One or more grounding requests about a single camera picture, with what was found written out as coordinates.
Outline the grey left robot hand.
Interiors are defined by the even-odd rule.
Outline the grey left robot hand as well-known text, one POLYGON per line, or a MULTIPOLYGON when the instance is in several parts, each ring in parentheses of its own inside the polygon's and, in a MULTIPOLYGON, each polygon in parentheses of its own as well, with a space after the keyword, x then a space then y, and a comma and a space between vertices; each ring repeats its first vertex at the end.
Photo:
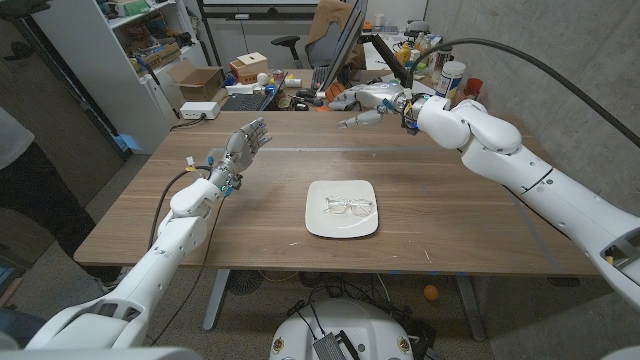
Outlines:
POLYGON ((209 176, 209 181, 222 192, 228 188, 239 189, 241 173, 246 170, 261 147, 271 140, 263 117, 242 126, 228 140, 222 157, 209 176))

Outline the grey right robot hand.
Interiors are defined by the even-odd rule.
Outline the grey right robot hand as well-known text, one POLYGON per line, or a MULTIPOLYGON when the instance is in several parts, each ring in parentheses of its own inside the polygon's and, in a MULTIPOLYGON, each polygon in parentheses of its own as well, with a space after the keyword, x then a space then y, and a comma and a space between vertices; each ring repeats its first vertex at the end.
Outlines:
POLYGON ((413 93, 409 88, 393 82, 377 82, 374 84, 359 84, 346 89, 334 98, 331 106, 345 108, 347 105, 359 103, 367 111, 349 119, 340 121, 338 128, 355 126, 369 126, 381 122, 388 112, 400 112, 413 93))

